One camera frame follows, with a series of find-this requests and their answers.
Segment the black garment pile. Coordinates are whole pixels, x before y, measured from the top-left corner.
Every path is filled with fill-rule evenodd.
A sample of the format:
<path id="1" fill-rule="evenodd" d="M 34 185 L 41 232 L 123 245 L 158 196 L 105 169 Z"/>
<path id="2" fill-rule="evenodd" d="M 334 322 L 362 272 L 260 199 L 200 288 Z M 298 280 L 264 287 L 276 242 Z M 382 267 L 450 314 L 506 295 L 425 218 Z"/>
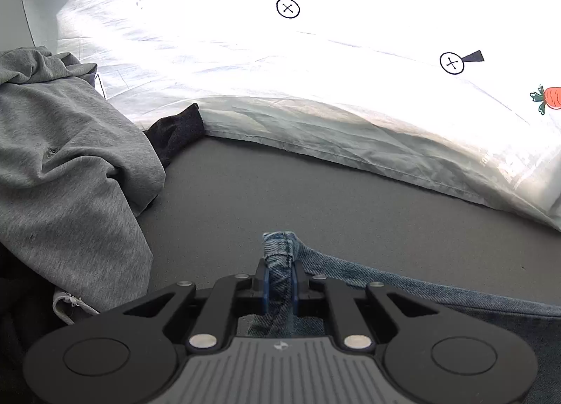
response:
<path id="1" fill-rule="evenodd" d="M 205 127 L 199 106 L 194 103 L 181 113 L 159 119 L 143 133 L 167 168 L 184 148 L 205 136 Z"/>

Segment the blue denim jeans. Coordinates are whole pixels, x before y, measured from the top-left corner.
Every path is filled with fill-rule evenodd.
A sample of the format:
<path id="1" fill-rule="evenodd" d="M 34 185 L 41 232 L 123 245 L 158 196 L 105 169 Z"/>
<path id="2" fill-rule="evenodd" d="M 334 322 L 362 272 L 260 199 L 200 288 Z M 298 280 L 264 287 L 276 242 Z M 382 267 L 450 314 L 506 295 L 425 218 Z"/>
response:
<path id="1" fill-rule="evenodd" d="M 372 282 L 382 282 L 404 295 L 392 298 L 402 314 L 423 317 L 429 314 L 424 305 L 414 303 L 423 298 L 458 313 L 478 318 L 521 337 L 533 348 L 538 374 L 526 401 L 558 403 L 560 401 L 560 308 L 541 302 L 524 301 L 438 283 L 424 282 L 359 263 L 322 254 L 290 231 L 265 233 L 262 236 L 263 259 L 269 269 L 270 296 L 268 312 L 256 316 L 249 324 L 250 337 L 323 337 L 320 318 L 299 318 L 293 310 L 293 265 L 300 261 L 305 273 L 325 275 L 343 281 L 354 290 L 363 290 Z"/>

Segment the grey sweatshirt garment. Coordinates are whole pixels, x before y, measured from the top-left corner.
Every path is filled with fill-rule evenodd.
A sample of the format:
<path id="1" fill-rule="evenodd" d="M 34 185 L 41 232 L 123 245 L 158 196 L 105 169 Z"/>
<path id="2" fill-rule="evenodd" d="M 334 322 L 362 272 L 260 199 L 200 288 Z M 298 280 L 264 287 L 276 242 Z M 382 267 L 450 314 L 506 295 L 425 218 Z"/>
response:
<path id="1" fill-rule="evenodd" d="M 104 312 L 144 296 L 138 217 L 165 172 L 143 132 L 95 90 L 97 68 L 43 47 L 1 54 L 1 243 Z"/>

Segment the white printed curtain sheet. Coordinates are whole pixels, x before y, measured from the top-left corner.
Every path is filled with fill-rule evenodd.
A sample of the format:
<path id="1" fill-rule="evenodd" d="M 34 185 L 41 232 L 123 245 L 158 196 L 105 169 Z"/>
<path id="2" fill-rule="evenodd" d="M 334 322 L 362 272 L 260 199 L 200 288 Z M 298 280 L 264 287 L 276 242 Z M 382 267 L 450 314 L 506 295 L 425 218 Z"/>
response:
<path id="1" fill-rule="evenodd" d="M 318 151 L 560 225 L 560 0 L 64 0 L 58 46 L 146 125 Z"/>

